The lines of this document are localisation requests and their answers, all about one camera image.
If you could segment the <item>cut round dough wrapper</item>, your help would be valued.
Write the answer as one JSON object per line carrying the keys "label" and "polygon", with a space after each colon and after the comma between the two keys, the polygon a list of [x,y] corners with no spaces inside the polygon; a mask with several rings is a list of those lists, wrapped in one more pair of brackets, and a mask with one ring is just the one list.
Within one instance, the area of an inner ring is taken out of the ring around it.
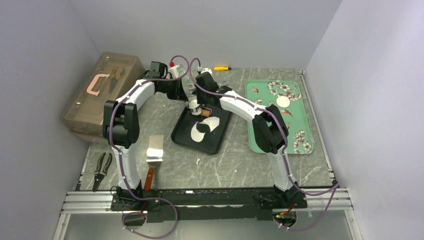
{"label": "cut round dough wrapper", "polygon": [[188,103],[188,107],[189,107],[189,108],[197,108],[198,106],[199,106],[199,104],[198,104],[198,102],[197,102],[197,100],[196,100],[196,99],[191,100],[191,101]]}

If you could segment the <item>white dough ball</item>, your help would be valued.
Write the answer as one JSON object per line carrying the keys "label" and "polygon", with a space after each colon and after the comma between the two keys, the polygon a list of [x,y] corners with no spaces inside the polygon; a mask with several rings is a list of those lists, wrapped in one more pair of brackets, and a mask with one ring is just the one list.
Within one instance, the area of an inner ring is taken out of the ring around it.
{"label": "white dough ball", "polygon": [[200,143],[207,134],[211,134],[219,125],[220,118],[216,116],[207,117],[200,122],[196,121],[191,128],[190,137],[194,142]]}

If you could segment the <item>metal ring cutter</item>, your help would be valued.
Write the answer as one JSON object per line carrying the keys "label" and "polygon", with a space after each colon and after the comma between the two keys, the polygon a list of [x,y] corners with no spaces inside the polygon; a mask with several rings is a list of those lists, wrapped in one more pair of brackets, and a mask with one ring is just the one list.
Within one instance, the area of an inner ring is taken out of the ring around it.
{"label": "metal ring cutter", "polygon": [[188,111],[194,116],[199,116],[202,113],[202,105],[198,103],[197,96],[195,94],[188,97],[185,105]]}

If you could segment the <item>wooden double-ended dough roller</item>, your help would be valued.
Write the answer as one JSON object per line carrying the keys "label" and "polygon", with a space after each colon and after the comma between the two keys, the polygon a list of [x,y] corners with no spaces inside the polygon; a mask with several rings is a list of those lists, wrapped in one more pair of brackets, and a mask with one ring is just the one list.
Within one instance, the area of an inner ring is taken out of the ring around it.
{"label": "wooden double-ended dough roller", "polygon": [[201,111],[200,111],[200,115],[205,117],[205,118],[209,118],[212,115],[212,109],[206,107],[205,104],[201,105]]}

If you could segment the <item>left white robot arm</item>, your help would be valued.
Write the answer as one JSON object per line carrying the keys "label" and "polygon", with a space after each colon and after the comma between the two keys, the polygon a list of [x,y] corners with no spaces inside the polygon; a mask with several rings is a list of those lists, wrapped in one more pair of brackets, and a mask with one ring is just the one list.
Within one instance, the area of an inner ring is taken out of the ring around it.
{"label": "left white robot arm", "polygon": [[153,61],[126,93],[104,104],[102,135],[110,145],[118,167],[117,196],[131,210],[144,203],[143,184],[137,172],[135,143],[140,136],[139,110],[156,93],[171,100],[187,101],[182,79],[190,70],[182,65]]}

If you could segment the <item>metal spatula orange handle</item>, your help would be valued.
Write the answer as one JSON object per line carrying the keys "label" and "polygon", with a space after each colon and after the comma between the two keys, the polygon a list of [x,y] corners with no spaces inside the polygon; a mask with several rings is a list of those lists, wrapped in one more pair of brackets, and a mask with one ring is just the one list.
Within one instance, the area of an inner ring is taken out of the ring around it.
{"label": "metal spatula orange handle", "polygon": [[164,136],[151,135],[148,141],[148,148],[146,151],[146,163],[148,164],[148,171],[144,182],[144,191],[150,191],[156,170],[161,166],[164,156]]}

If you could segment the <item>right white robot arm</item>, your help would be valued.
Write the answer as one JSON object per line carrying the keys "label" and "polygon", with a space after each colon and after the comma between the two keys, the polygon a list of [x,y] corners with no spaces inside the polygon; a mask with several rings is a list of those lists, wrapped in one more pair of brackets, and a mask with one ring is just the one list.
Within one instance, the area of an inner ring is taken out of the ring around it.
{"label": "right white robot arm", "polygon": [[276,203],[282,208],[289,207],[299,193],[299,186],[291,173],[286,151],[288,130],[279,109],[254,103],[227,86],[220,87],[207,71],[190,78],[198,103],[211,104],[252,124],[255,142],[266,153],[272,169]]}

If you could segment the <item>black baking tray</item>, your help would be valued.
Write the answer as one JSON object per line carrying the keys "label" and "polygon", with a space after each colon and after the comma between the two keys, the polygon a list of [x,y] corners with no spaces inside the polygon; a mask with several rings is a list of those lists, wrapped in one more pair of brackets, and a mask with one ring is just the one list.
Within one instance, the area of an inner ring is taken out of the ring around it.
{"label": "black baking tray", "polygon": [[194,142],[190,136],[191,128],[195,122],[201,122],[207,117],[192,115],[185,107],[171,133],[171,140],[175,144],[209,155],[215,155],[220,149],[232,114],[227,110],[207,106],[206,104],[205,106],[212,110],[210,117],[218,117],[220,119],[219,126],[212,133],[207,134],[203,141]]}

